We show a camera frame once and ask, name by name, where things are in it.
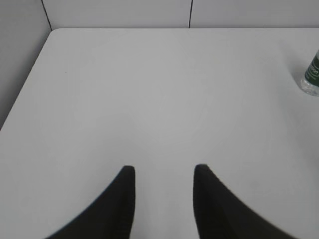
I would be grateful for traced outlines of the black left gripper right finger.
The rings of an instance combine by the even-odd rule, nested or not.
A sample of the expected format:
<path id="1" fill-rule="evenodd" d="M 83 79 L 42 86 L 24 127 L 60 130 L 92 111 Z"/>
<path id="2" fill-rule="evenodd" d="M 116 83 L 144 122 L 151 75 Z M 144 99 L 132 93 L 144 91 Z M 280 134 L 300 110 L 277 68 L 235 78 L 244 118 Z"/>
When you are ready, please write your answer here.
<path id="1" fill-rule="evenodd" d="M 206 164 L 194 169 L 194 217 L 201 239 L 292 239 L 236 197 Z"/>

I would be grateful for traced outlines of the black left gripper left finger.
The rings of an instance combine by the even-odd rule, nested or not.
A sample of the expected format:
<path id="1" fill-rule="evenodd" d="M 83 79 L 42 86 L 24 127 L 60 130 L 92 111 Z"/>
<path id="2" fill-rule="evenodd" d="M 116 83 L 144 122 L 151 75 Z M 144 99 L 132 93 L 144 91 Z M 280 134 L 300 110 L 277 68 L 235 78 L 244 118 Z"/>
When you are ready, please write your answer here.
<path id="1" fill-rule="evenodd" d="M 135 169 L 124 166 L 81 214 L 50 239 L 128 239 L 135 213 Z"/>

